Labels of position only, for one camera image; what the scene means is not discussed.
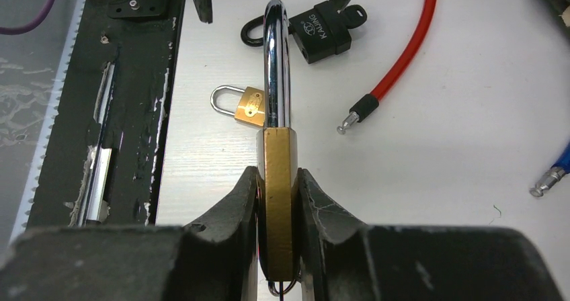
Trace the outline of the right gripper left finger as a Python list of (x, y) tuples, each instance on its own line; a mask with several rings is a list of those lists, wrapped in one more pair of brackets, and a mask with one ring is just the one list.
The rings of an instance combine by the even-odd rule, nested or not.
[(1, 263), (2, 300), (255, 300), (257, 169), (185, 226), (29, 230)]

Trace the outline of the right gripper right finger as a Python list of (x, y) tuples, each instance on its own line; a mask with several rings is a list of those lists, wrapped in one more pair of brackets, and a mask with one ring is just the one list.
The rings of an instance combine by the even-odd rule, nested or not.
[(561, 300), (536, 247), (492, 226), (373, 225), (298, 172), (304, 300)]

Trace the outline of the large brass padlock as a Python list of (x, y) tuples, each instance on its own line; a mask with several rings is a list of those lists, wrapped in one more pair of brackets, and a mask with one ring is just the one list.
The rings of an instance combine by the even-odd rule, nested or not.
[(280, 300), (298, 275), (294, 207), (298, 189), (296, 132), (291, 126), (288, 15), (271, 0), (263, 16), (265, 121), (257, 134), (258, 255), (271, 294)]

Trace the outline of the blue cable lock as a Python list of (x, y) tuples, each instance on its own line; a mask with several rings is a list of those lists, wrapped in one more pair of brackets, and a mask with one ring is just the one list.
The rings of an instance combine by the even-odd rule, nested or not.
[(529, 189), (529, 193), (535, 198), (541, 198), (547, 191), (552, 189), (564, 176), (569, 174), (569, 144), (565, 147), (556, 162), (547, 170), (541, 178)]

